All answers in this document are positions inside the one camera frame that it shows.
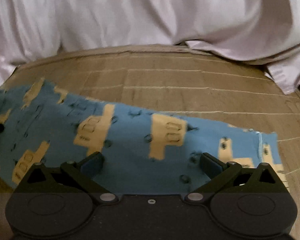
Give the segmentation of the blue patterned child pants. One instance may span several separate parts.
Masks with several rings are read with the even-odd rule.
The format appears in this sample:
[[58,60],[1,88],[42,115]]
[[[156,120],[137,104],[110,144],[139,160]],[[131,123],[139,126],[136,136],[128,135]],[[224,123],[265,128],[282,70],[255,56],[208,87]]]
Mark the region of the blue patterned child pants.
[[44,80],[0,90],[0,123],[0,177],[13,188],[35,163],[58,167],[95,152],[105,162],[88,173],[114,193],[191,192],[208,181],[204,152],[243,167],[269,163],[286,178],[275,133],[89,100]]

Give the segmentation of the brown bamboo bed mat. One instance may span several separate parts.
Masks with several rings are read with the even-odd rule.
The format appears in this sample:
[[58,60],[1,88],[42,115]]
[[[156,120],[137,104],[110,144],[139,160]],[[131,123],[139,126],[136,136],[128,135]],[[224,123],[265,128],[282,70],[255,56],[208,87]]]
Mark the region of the brown bamboo bed mat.
[[300,92],[282,93],[262,67],[184,46],[122,46],[62,53],[21,64],[3,88],[40,78],[70,93],[229,123],[278,135],[300,239]]

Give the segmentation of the pink satin blanket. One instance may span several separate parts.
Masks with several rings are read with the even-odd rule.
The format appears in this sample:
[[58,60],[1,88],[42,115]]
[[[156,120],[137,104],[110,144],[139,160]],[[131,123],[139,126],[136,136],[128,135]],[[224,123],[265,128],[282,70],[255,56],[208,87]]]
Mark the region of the pink satin blanket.
[[179,43],[300,86],[300,0],[0,0],[0,86],[62,51]]

